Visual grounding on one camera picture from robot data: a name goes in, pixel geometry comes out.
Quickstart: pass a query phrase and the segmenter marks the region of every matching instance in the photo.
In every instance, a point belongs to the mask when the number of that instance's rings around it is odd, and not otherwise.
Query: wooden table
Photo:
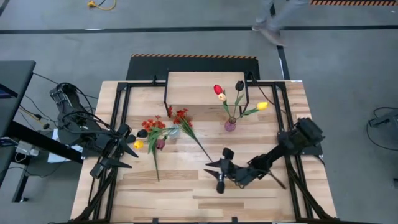
[[[96,115],[108,123],[117,83],[103,82],[99,94]],[[293,119],[311,117],[303,83],[286,81],[286,86]],[[262,89],[272,99],[271,88]],[[155,115],[160,115],[167,126],[172,124],[166,116],[163,95],[163,87],[132,89],[126,120],[132,133],[141,129],[143,120],[153,119]],[[265,101],[257,87],[249,87],[249,99],[248,109]],[[270,151],[277,144],[276,133],[279,129],[272,105],[239,120],[236,130],[231,133],[224,130],[228,117],[221,104],[205,110],[192,105],[187,108],[190,110],[189,116],[193,117],[195,134],[214,161],[221,157],[223,148],[228,147],[235,152],[233,162],[244,166],[248,160]],[[168,140],[163,151],[157,154],[160,182],[157,181],[153,155],[147,153],[146,147],[138,155],[139,158],[129,155],[121,158],[121,161],[132,165],[132,169],[119,169],[112,222],[151,222],[153,218],[159,218],[160,222],[230,222],[231,217],[238,217],[240,222],[295,220],[289,188],[282,189],[268,175],[262,180],[255,180],[245,189],[239,189],[226,180],[225,193],[218,194],[215,190],[216,180],[203,171],[205,163],[209,162],[208,158],[185,134],[176,140]],[[84,161],[71,218],[79,215],[87,205],[92,181],[89,171],[96,160],[89,158]],[[322,163],[313,156],[302,156],[302,160],[309,191],[327,213],[335,216]],[[286,186],[289,185],[283,159],[274,162],[272,171]],[[305,207],[299,190],[298,197],[304,217]],[[101,206],[100,218],[104,215],[105,201]]]

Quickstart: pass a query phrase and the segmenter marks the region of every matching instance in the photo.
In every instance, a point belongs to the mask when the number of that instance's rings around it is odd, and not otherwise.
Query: yellow flower
[[[218,95],[218,99],[221,100],[222,102],[225,102],[226,101],[226,95],[224,93],[220,93]]]
[[[257,104],[257,109],[258,110],[265,110],[268,107],[268,102],[260,102]]]
[[[134,148],[135,149],[140,149],[142,147],[144,147],[144,142],[143,141],[141,141],[141,140],[135,141],[135,143],[134,143]]]

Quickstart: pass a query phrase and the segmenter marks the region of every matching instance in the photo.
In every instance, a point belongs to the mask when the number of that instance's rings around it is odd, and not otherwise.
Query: gray concrete floor
[[[89,29],[250,25],[258,0],[119,0],[110,12],[78,0],[10,0],[4,29]],[[277,11],[283,1],[276,2]],[[397,24],[396,7],[310,6],[287,26]],[[283,31],[292,79],[304,81],[314,120],[325,131],[326,171],[337,214],[343,220],[397,223],[398,152],[373,146],[365,125],[379,106],[398,106],[398,30]],[[123,80],[132,53],[255,55],[261,78],[281,79],[276,48],[256,32],[0,35],[0,60],[35,60],[35,72],[98,95],[103,80]],[[51,83],[34,77],[27,95],[55,118]],[[28,99],[22,102],[36,111]],[[20,117],[16,121],[27,125]],[[40,126],[31,122],[35,128]],[[388,126],[371,130],[381,144],[398,147]],[[32,173],[54,168],[38,158]],[[19,170],[0,189],[1,223],[68,220],[81,166],[66,163],[52,176],[31,177],[27,203],[10,203]]]

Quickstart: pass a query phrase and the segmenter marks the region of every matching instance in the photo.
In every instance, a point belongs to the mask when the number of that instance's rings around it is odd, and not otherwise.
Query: person
[[[289,0],[280,12],[271,17],[269,9],[273,5],[274,0],[261,0],[260,12],[256,17],[256,23],[252,26],[253,31],[260,31],[271,43],[284,46],[280,38],[280,23],[291,13],[307,5],[309,0]]]

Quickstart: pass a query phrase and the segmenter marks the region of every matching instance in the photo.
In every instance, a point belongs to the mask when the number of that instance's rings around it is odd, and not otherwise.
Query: pink vase
[[[224,128],[226,131],[233,131],[236,128],[236,118],[230,118],[228,119],[225,124]]]

